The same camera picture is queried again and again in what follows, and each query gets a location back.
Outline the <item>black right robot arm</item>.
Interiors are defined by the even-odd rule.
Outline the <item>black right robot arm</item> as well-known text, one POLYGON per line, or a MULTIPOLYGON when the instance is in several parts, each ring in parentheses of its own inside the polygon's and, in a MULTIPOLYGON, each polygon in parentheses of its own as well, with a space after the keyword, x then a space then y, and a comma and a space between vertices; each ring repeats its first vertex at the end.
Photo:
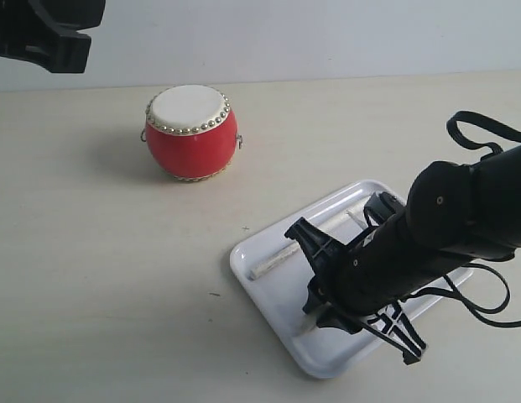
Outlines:
POLYGON ((422 296, 463 300, 435 287, 459 268, 486 269, 521 249, 521 145, 472 165, 436 161, 406 202, 382 191, 363 208, 364 229, 342 243, 301 218, 286 231, 312 271, 303 310, 315 327, 368 331, 421 360, 425 341, 402 305, 422 296))

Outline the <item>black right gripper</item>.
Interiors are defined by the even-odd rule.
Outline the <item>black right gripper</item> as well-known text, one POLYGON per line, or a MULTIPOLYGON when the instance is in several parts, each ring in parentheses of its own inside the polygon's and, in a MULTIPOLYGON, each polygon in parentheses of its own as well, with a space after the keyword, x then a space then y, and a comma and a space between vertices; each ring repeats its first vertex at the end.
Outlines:
POLYGON ((343 243, 300 217, 284 236, 299 245, 310 267, 303 312, 328 305, 331 317, 317 327, 349 333, 364 327, 399 350, 404 364, 423 358, 427 344, 397 301, 447 274, 448 253, 417 244, 406 222, 368 227, 343 243))

